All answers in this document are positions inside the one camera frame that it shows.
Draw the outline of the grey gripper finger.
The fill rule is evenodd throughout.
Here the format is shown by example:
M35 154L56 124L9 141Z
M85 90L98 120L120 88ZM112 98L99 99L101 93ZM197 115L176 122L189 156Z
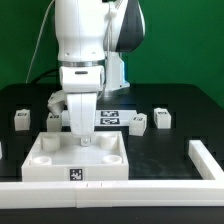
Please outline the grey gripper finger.
M88 147L91 143L91 138L89 136L84 136L81 138L81 145L83 147Z

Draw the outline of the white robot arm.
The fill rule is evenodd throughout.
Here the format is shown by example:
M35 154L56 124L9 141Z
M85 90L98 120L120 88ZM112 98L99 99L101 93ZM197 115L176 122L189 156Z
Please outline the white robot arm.
M144 16L138 0L56 0L55 28L71 132L88 146L99 96L129 86L120 54L142 43Z

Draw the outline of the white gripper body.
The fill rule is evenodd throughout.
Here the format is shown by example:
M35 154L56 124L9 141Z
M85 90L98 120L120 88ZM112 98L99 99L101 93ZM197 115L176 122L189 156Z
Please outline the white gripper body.
M96 93L67 95L67 108L71 132L78 136L91 136L94 132Z

